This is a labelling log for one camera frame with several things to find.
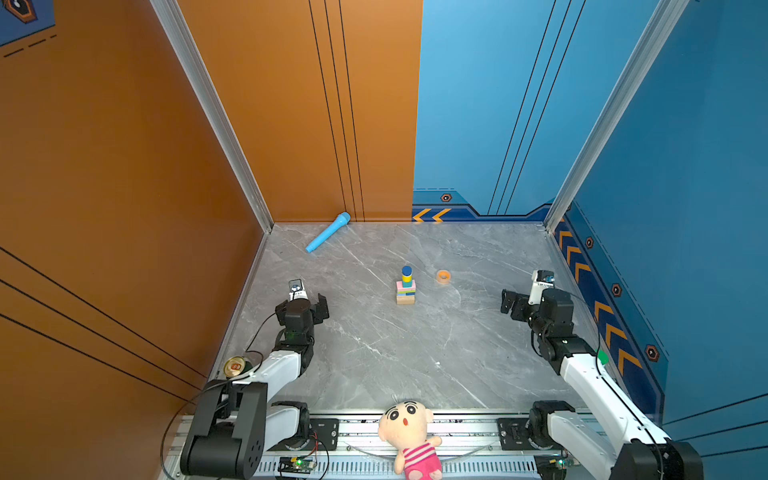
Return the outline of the pink rectangular block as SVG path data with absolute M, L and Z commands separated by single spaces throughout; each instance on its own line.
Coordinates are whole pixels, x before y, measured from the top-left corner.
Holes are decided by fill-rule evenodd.
M 412 289 L 403 289 L 401 287 L 401 282 L 402 281 L 397 281 L 396 282 L 396 289 L 397 289 L 396 295 L 397 295 L 398 292 L 403 292 L 403 293 L 404 292 L 415 292 L 415 294 L 416 294 L 416 285 L 415 285 L 415 288 L 412 288 Z

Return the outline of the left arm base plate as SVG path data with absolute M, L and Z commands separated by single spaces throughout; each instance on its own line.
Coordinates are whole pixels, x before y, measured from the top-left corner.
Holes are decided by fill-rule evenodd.
M 315 445 L 325 446 L 328 451 L 337 449 L 340 435 L 338 418 L 311 417 L 309 423 L 301 426 L 293 437 L 284 439 L 270 449 L 270 452 L 309 451 Z

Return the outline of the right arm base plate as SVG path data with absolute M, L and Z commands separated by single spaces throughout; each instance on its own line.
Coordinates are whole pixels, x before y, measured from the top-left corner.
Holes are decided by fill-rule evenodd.
M 549 450 L 537 444 L 529 432 L 527 418 L 503 417 L 496 420 L 500 447 L 503 451 Z

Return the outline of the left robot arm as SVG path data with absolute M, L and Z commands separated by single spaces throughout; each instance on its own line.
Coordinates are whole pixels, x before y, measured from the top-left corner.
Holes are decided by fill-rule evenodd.
M 262 455 L 283 440 L 307 438 L 309 412 L 303 402 L 272 399 L 300 378 L 314 355 L 314 327 L 330 317 L 327 298 L 313 302 L 294 293 L 275 307 L 282 326 L 275 347 L 252 369 L 212 380 L 197 406 L 179 461 L 185 476 L 250 479 Z

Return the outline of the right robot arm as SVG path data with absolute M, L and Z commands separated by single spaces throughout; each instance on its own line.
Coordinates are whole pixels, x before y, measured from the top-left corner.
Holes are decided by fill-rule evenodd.
M 571 295 L 545 288 L 529 295 L 501 292 L 500 312 L 527 324 L 533 349 L 579 395 L 602 427 L 599 435 L 565 401 L 536 401 L 528 441 L 571 454 L 596 479 L 702 479 L 703 460 L 674 441 L 605 373 L 598 354 L 576 335 Z

